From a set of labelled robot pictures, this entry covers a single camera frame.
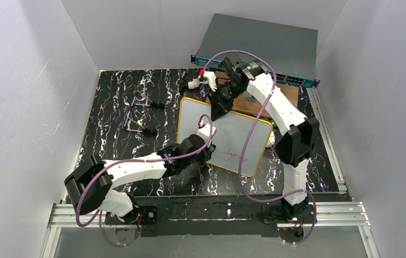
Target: yellow frame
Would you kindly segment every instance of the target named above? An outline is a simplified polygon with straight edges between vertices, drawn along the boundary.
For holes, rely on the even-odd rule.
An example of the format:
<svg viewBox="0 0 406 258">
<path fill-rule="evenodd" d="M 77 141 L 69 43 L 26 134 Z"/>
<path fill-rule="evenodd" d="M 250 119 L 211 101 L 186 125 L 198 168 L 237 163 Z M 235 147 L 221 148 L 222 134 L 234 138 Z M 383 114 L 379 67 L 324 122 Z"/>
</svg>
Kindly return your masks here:
<svg viewBox="0 0 406 258">
<path fill-rule="evenodd" d="M 210 106 L 210 105 L 211 105 L 211 104 L 208 104 L 208 103 L 206 103 L 206 102 L 198 101 L 198 100 L 196 100 L 196 99 L 189 98 L 189 97 L 184 97 L 184 98 L 181 99 L 181 101 L 179 102 L 179 118 L 178 118 L 178 120 L 177 120 L 177 139 L 176 139 L 176 142 L 177 142 L 178 139 L 179 139 L 179 127 L 180 127 L 180 125 L 181 125 L 181 109 L 180 109 L 180 107 L 182 107 L 182 102 L 183 102 L 184 100 L 193 101 L 193 102 L 196 102 L 196 103 L 204 104 L 204 105 L 206 105 L 206 106 Z M 250 119 L 252 119 L 252 120 L 255 120 L 255 118 L 253 118 L 253 117 L 251 117 L 251 116 L 248 116 L 248 115 L 246 115 L 246 114 L 242 114 L 242 113 L 239 113 L 239 112 L 236 112 L 236 111 L 230 111 L 230 113 L 234 113 L 234 114 L 237 114 L 237 115 L 239 115 L 239 116 L 243 116 L 243 117 L 247 117 L 247 118 L 250 118 Z M 268 122 L 268 121 L 266 121 L 266 120 L 263 120 L 263 119 L 258 119 L 258 122 L 262 122 L 262 123 L 265 123 L 265 124 L 268 124 L 268 125 L 269 125 L 269 127 L 270 127 L 269 135 L 270 135 L 271 132 L 273 131 L 273 125 L 272 125 L 270 122 Z M 261 162 L 261 157 L 263 157 L 263 154 L 265 153 L 265 149 L 266 149 L 266 145 L 267 145 L 267 144 L 268 144 L 268 141 L 265 142 L 265 146 L 263 147 L 263 152 L 261 153 L 260 159 L 258 159 L 257 167 L 255 168 L 255 171 L 253 172 L 253 175 L 250 176 L 250 175 L 244 175 L 244 174 L 242 174 L 243 176 L 246 176 L 246 177 L 254 177 L 254 176 L 255 176 L 255 174 L 257 173 L 257 170 L 258 170 L 258 166 L 260 165 L 260 162 Z M 220 167 L 220 168 L 226 169 L 226 170 L 228 170 L 228 171 L 230 171 L 230 172 L 233 172 L 233 173 L 236 173 L 236 174 L 238 173 L 238 172 L 236 172 L 236 171 L 234 171 L 234 170 L 232 170 L 232 169 L 225 168 L 225 167 L 222 167 L 222 166 L 213 164 L 213 163 L 211 163 L 211 162 L 207 162 L 207 163 L 209 163 L 209 164 L 211 164 L 211 165 L 213 165 L 213 166 L 216 166 L 216 167 Z"/>
</svg>

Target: wooden board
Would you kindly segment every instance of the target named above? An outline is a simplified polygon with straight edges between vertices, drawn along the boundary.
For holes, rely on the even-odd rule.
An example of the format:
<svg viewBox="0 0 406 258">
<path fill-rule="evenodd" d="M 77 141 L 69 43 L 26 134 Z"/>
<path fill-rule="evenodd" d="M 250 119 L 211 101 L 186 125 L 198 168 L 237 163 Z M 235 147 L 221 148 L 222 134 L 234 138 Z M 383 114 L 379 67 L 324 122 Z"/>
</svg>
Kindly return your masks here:
<svg viewBox="0 0 406 258">
<path fill-rule="evenodd" d="M 221 71 L 216 71 L 216 77 L 221 78 L 228 78 L 226 73 L 222 73 Z M 295 86 L 290 86 L 286 84 L 277 83 L 277 87 L 280 88 L 282 93 L 287 97 L 287 99 L 292 103 L 295 108 L 298 107 L 298 96 L 299 96 L 299 88 Z M 206 103 L 210 103 L 209 98 L 206 98 Z M 233 109 L 232 111 L 239 111 L 251 115 L 258 115 L 258 112 L 261 109 L 261 105 L 259 103 L 253 103 L 250 101 L 243 100 L 243 96 L 239 95 L 234 102 L 233 102 Z M 263 112 L 263 116 L 266 118 L 271 118 L 267 111 Z"/>
<path fill-rule="evenodd" d="M 184 138 L 194 134 L 198 129 L 196 126 L 198 118 L 202 114 L 210 114 L 210 112 L 209 104 L 191 98 L 183 98 L 179 106 L 177 142 L 182 142 Z M 253 120 L 253 117 L 230 111 L 213 122 L 216 134 L 212 139 L 212 144 L 216 145 L 216 150 L 212 153 L 208 163 L 237 173 L 244 139 L 247 137 Z M 258 120 L 243 158 L 242 174 L 244 176 L 252 177 L 257 171 L 272 129 L 271 123 Z"/>
</svg>

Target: marble tabletop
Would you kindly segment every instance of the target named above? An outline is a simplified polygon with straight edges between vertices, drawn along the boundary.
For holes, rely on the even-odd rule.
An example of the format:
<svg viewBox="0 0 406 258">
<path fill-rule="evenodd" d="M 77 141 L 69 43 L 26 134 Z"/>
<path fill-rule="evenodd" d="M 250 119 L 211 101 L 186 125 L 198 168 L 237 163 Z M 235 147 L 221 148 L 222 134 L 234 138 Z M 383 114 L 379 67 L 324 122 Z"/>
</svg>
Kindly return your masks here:
<svg viewBox="0 0 406 258">
<path fill-rule="evenodd" d="M 102 72 L 78 164 L 94 154 L 99 154 L 106 160 L 140 157 L 175 142 L 180 100 L 183 97 L 204 100 L 207 92 L 205 88 L 197 88 L 179 94 L 176 81 L 185 70 L 188 78 L 196 77 L 199 71 L 199 69 L 164 69 Z M 132 110 L 133 119 L 140 120 L 148 128 L 158 130 L 156 137 L 122 130 L 135 90 L 140 91 L 140 99 L 148 97 L 166 105 L 164 110 L 149 107 L 135 107 Z M 305 88 L 300 89 L 298 109 L 308 117 L 313 116 Z M 275 152 L 272 148 L 267 148 L 255 176 L 243 177 L 242 184 L 253 195 L 280 194 L 283 190 L 282 171 L 283 165 Z M 308 166 L 307 188 L 313 192 L 339 190 L 321 137 L 316 143 L 314 155 Z M 135 196 L 241 194 L 237 174 L 209 164 L 192 165 L 179 175 L 134 182 L 118 190 L 128 191 Z"/>
</svg>

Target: red handwriting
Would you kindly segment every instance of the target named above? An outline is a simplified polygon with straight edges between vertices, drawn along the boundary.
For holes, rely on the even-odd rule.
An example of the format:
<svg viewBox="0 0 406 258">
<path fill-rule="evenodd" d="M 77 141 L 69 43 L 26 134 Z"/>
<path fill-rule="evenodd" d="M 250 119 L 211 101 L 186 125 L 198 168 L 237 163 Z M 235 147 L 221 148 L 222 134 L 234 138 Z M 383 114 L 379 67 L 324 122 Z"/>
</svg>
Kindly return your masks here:
<svg viewBox="0 0 406 258">
<path fill-rule="evenodd" d="M 229 150 L 227 150 L 227 151 L 222 151 L 221 152 L 222 154 L 225 154 L 225 155 L 229 156 L 227 161 L 230 161 L 232 159 L 239 159 L 240 158 L 240 156 L 238 154 L 231 153 L 230 151 L 231 151 L 231 148 Z"/>
</svg>

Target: floor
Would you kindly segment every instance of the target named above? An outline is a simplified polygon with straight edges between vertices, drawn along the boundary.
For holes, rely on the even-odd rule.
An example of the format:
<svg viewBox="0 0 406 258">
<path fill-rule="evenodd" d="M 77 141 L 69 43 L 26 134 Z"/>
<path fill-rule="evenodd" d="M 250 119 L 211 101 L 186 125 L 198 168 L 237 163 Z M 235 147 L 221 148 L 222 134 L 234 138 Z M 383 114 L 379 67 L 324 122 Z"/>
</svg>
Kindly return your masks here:
<svg viewBox="0 0 406 258">
<path fill-rule="evenodd" d="M 121 160 L 148 155 L 172 143 L 177 137 L 179 102 L 182 97 L 203 100 L 206 90 L 188 90 L 183 95 L 176 85 L 181 73 L 187 70 L 188 78 L 196 77 L 198 69 L 104 71 L 100 75 L 94 103 L 90 112 L 78 164 L 90 155 L 103 159 Z M 142 97 L 166 104 L 165 110 L 146 107 L 134 109 L 132 117 L 146 127 L 156 128 L 156 137 L 122 130 L 126 111 L 133 91 L 140 90 Z M 308 117 L 313 115 L 306 89 L 300 89 L 298 109 Z M 259 171 L 252 178 L 243 177 L 243 185 L 251 194 L 280 194 L 283 190 L 282 164 L 268 148 Z M 320 137 L 308 167 L 307 188 L 313 192 L 338 191 L 328 155 Z M 183 173 L 160 180 L 143 180 L 122 187 L 135 196 L 185 196 L 185 195 L 238 195 L 237 174 L 207 165 L 191 166 Z"/>
</svg>

